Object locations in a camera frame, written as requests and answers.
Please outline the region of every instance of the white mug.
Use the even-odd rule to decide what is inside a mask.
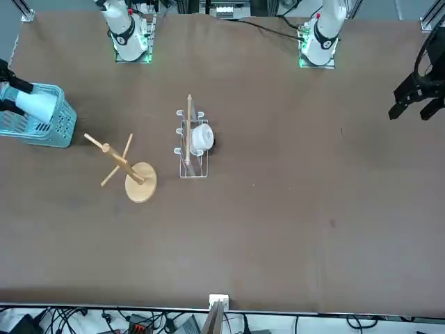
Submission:
[[[190,151],[198,155],[198,151],[210,150],[213,146],[213,131],[207,123],[203,123],[192,129]]]
[[[19,90],[15,98],[16,106],[44,123],[53,117],[56,103],[56,96],[39,91],[28,94]]]

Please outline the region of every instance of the floor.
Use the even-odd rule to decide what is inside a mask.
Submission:
[[[26,309],[16,308],[7,310],[0,314],[0,331],[10,331],[15,324],[25,315],[30,314],[32,317],[37,316],[44,309]],[[119,315],[117,311],[106,311],[111,316],[111,328],[118,333],[118,330],[122,330],[123,333],[128,328],[127,322]],[[131,315],[133,312],[122,312],[123,315]],[[137,315],[143,317],[151,317],[149,312],[135,312]],[[170,313],[169,318],[176,317],[177,313]],[[179,328],[191,315],[195,315],[197,325],[202,329],[206,320],[206,315],[201,313],[186,313],[179,315],[175,320],[175,326]],[[315,318],[315,317],[298,317],[297,328],[295,328],[296,317],[284,316],[284,315],[248,315],[249,328],[253,334],[256,331],[261,331],[261,334],[309,334],[309,333],[331,333],[331,334],[358,334],[359,330],[351,328],[345,319],[335,318]],[[239,314],[228,314],[230,327],[225,321],[222,325],[221,334],[239,334],[243,332],[244,320],[243,316]],[[399,322],[399,321],[383,321],[380,320],[377,325],[370,329],[364,329],[364,334],[415,334],[417,331],[426,334],[439,334],[443,333],[445,325],[442,324],[429,324],[426,322],[418,322],[420,319],[415,319],[415,322]],[[361,320],[362,326],[368,326],[374,321]],[[40,326],[44,331],[50,332],[51,315],[48,314],[41,321]],[[76,334],[88,333],[110,333],[110,328],[102,318],[102,312],[100,310],[89,310],[88,314],[84,317],[80,314],[75,314],[70,317],[70,326]],[[54,332],[58,328],[58,321],[54,322]],[[68,327],[63,329],[64,333],[69,333]],[[163,331],[156,331],[155,334],[162,334]]]

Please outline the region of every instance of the metal frame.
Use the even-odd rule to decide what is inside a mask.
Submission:
[[[394,0],[394,7],[396,7],[397,17],[401,21],[403,19],[403,16],[400,0]]]
[[[430,32],[432,22],[445,10],[445,0],[436,0],[433,5],[420,18],[420,27],[424,33]]]
[[[357,11],[360,9],[360,6],[362,5],[362,2],[363,0],[357,0],[355,2],[353,9],[351,9],[351,11],[348,13],[348,19],[353,19],[356,16]]]
[[[197,151],[196,154],[189,154],[187,163],[187,142],[186,134],[187,117],[184,114],[184,110],[176,111],[176,115],[182,118],[181,127],[176,129],[176,133],[179,135],[179,147],[175,148],[173,152],[179,156],[179,177],[180,178],[205,178],[209,174],[209,151]],[[204,119],[204,112],[195,111],[195,105],[191,100],[191,127],[194,125],[201,125],[209,123]]]
[[[31,9],[25,0],[11,0],[22,12],[22,22],[32,22],[35,17],[34,9]]]

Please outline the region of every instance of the black cable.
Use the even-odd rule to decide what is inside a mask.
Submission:
[[[250,331],[250,328],[249,328],[248,318],[245,316],[244,313],[243,313],[243,319],[244,319],[244,330],[243,330],[243,334],[252,334],[252,332]]]
[[[422,86],[436,86],[436,85],[442,85],[445,84],[445,80],[425,80],[420,74],[419,74],[419,65],[420,62],[425,55],[426,48],[431,43],[431,40],[435,37],[437,30],[442,26],[442,24],[445,22],[445,15],[443,15],[440,20],[436,23],[435,27],[430,32],[430,35],[426,38],[425,42],[422,45],[422,48],[420,49],[419,53],[417,54],[416,61],[414,63],[414,80]]]
[[[161,325],[162,325],[162,318],[164,317],[164,316],[166,316],[166,315],[164,315],[164,312],[162,312],[159,316],[157,316],[156,317],[156,319],[154,318],[154,313],[153,313],[153,311],[150,311],[151,313],[152,313],[152,317],[150,318],[150,319],[153,319],[152,320],[152,325],[153,325],[153,331],[157,331],[158,329],[160,329],[160,327],[161,327]],[[157,319],[159,319],[159,318],[161,318],[161,321],[159,322],[159,325],[158,326],[156,326],[156,320]]]
[[[289,20],[287,18],[285,18],[285,16],[280,16],[280,17],[283,19],[284,23],[286,23],[288,26],[298,30],[298,26],[296,26],[295,24],[290,23]]]
[[[265,31],[269,31],[271,33],[276,33],[277,35],[280,35],[280,36],[291,38],[293,40],[300,40],[301,42],[305,41],[304,38],[302,38],[302,37],[298,37],[298,36],[294,36],[294,35],[288,35],[287,33],[280,33],[279,31],[272,30],[272,29],[267,28],[265,26],[260,26],[259,24],[256,24],[256,23],[252,23],[252,22],[248,22],[248,21],[242,21],[242,20],[239,20],[239,19],[228,19],[227,21],[242,22],[242,23],[250,24],[251,26],[255,26],[255,27],[259,28],[259,29],[263,29]]]
[[[351,324],[351,322],[350,322],[350,317],[352,317],[352,318],[357,322],[357,325],[358,325],[358,326],[354,326],[354,325]],[[370,329],[370,328],[373,328],[373,327],[376,327],[376,326],[377,326],[378,319],[371,319],[371,320],[374,320],[374,323],[373,323],[373,324],[363,326],[362,323],[360,322],[360,320],[359,320],[355,315],[347,315],[347,316],[346,316],[346,322],[348,323],[348,325],[349,325],[351,328],[360,331],[360,334],[363,333],[363,330],[364,330],[364,329]]]
[[[118,309],[118,312],[122,316],[122,318],[125,319],[126,322],[130,322],[131,317],[129,315],[123,315],[119,309]]]
[[[105,320],[106,324],[108,325],[108,328],[110,331],[114,334],[117,334],[116,331],[111,327],[111,316],[108,313],[105,313],[105,310],[102,310],[102,319]]]
[[[42,320],[47,316],[48,312],[51,310],[51,308],[46,308],[42,316],[40,317],[39,323],[42,322]]]
[[[175,315],[172,319],[170,319],[169,317],[167,317],[167,313],[164,314],[165,316],[165,324],[162,327],[162,329],[157,333],[162,333],[163,331],[166,334],[172,334],[175,331],[175,320],[178,319],[180,316],[186,314],[185,312],[181,312],[178,315]]]
[[[311,14],[311,16],[309,16],[310,18],[312,18],[316,13],[318,13],[318,11],[322,8],[323,6],[320,6],[320,8],[318,8],[315,12],[313,12]]]
[[[60,312],[62,312],[62,321],[59,324],[60,333],[63,333],[63,327],[65,327],[65,325],[68,325],[70,333],[76,334],[76,331],[74,329],[72,329],[72,327],[70,325],[69,318],[72,317],[72,315],[77,312],[77,309],[75,308],[73,310],[61,310],[61,311],[59,311],[59,314],[60,314]]]
[[[108,328],[110,329],[110,331],[111,331],[112,333],[114,333],[114,334],[118,334],[118,333],[111,327],[111,325],[108,323],[108,321],[105,320],[105,322],[106,322],[106,324],[108,325]]]
[[[296,316],[296,318],[295,318],[295,328],[293,329],[293,334],[297,334],[297,331],[298,331],[298,329],[297,329],[297,325],[298,325],[298,319],[299,319],[300,317],[297,315]]]
[[[285,7],[287,9],[287,11],[283,14],[283,16],[285,16],[287,13],[291,12],[292,10],[296,9],[298,7],[298,5],[300,4],[300,2],[303,0],[297,0],[291,7],[287,8],[283,3],[282,0],[280,0],[280,3],[283,5],[283,7]]]
[[[411,320],[406,319],[405,317],[400,317],[400,319],[403,322],[414,322],[416,320],[416,317],[411,317]]]
[[[53,314],[51,316],[51,323],[49,324],[48,328],[46,329],[46,331],[43,334],[47,334],[49,329],[51,329],[51,334],[53,334],[53,325],[54,325],[54,322],[55,322],[54,315],[56,315],[56,310],[54,310],[54,312],[53,312]]]
[[[226,314],[224,314],[224,317],[225,317],[225,319],[226,319],[226,321],[227,321],[227,326],[229,327],[229,332],[230,332],[230,334],[232,334],[232,327],[230,327],[230,321],[229,321],[229,318],[227,318],[227,315],[226,315]]]

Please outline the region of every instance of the table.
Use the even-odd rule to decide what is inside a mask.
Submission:
[[[278,18],[256,22],[287,33]],[[445,115],[387,116],[418,22],[345,23],[336,70],[294,41],[204,15],[159,18],[151,65],[116,65],[99,12],[38,13],[13,69],[78,113],[66,150],[0,140],[0,299],[443,316]],[[177,109],[216,133],[206,180],[178,178]],[[132,203],[88,132],[158,172]]]

